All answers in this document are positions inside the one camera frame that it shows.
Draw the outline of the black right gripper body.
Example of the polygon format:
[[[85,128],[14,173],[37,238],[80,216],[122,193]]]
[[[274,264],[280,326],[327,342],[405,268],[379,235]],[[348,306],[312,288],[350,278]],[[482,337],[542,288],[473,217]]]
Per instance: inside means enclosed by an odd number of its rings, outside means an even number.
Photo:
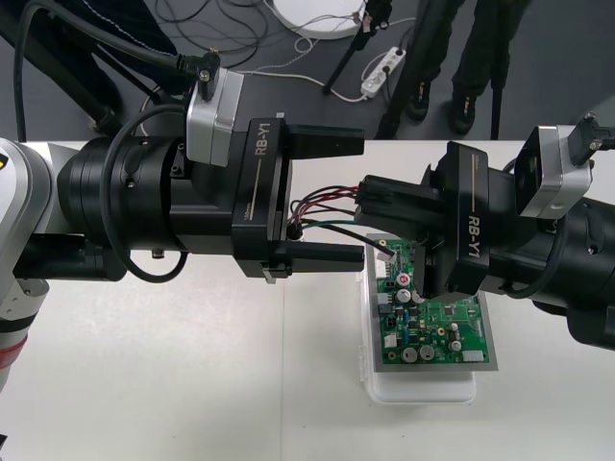
[[[529,298],[553,276],[546,222],[516,210],[516,184],[486,152],[451,141],[425,175],[443,198],[443,223],[418,234],[415,280],[430,300],[458,301],[480,290]]]

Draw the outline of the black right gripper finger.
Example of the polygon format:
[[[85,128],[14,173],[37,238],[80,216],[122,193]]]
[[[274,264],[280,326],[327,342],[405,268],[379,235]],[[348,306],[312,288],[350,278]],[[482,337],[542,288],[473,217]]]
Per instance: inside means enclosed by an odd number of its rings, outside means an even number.
[[[444,206],[443,192],[429,184],[387,179],[385,188],[397,202],[415,206]]]
[[[355,222],[378,230],[435,229],[435,215],[413,205],[359,205],[355,212]]]

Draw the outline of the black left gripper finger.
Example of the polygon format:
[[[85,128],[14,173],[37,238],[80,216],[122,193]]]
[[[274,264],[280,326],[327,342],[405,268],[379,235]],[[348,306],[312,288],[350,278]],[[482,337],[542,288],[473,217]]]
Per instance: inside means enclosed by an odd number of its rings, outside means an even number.
[[[354,245],[288,242],[287,258],[289,275],[356,273],[364,268],[364,250]]]
[[[365,134],[362,129],[310,125],[288,125],[287,146],[292,159],[361,156]]]

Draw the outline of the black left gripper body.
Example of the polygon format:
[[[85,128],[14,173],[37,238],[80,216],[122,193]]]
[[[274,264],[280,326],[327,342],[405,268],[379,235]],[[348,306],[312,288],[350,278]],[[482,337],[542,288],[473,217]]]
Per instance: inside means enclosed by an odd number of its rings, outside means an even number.
[[[270,284],[288,275],[274,257],[289,173],[286,135],[283,119],[254,119],[247,132],[232,134],[227,166],[190,160],[190,171],[171,181],[171,229],[189,253],[230,255],[246,277]]]

